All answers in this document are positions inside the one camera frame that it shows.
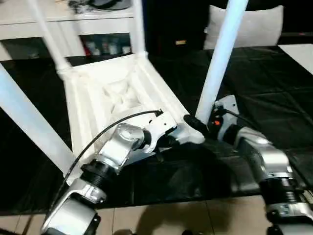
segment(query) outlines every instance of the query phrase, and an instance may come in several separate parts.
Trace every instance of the white shelf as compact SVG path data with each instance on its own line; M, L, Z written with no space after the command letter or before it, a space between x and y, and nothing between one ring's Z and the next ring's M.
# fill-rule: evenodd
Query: white shelf
M74 15L67 6L67 1L38 0L38 3L49 22L133 17L132 7L119 11L93 11ZM26 0L7 0L5 3L0 3L0 25L34 22Z

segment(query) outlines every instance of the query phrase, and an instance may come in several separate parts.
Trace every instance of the bottle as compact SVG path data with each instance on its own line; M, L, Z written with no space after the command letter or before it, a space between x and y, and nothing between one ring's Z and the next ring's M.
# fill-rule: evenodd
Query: bottle
M101 39L101 46L102 46L102 51L104 55L109 55L110 54L110 49L109 49L109 40L107 36L102 37Z

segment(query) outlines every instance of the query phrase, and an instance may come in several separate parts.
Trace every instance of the dark background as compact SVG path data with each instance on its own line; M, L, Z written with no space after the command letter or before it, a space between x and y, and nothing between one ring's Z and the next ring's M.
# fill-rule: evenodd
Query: dark background
M150 54L181 56L203 49L209 5L226 8L226 0L143 0L146 47ZM247 10L284 6L283 31L278 44L313 43L311 1L250 0ZM186 40L177 46L175 41Z

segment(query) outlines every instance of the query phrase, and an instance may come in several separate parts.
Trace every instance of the white pillow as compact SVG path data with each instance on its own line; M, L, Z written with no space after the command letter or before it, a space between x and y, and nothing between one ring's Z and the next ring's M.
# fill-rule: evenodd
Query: white pillow
M272 46L280 37L283 26L283 6L269 10L246 11L238 31L235 47ZM226 10L210 6L210 21L206 29L204 49L213 49L226 15Z

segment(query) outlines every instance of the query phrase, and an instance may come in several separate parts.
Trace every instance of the white table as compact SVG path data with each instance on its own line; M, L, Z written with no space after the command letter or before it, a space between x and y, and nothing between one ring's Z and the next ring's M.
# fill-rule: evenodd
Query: white table
M78 35L129 33L135 51L133 7L120 11L93 11L74 15L67 1L38 0L38 3L63 56L85 55ZM0 3L0 40L42 36L27 0ZM0 61L3 60L11 60L11 57L0 42Z
M280 45L279 47L313 74L313 44Z

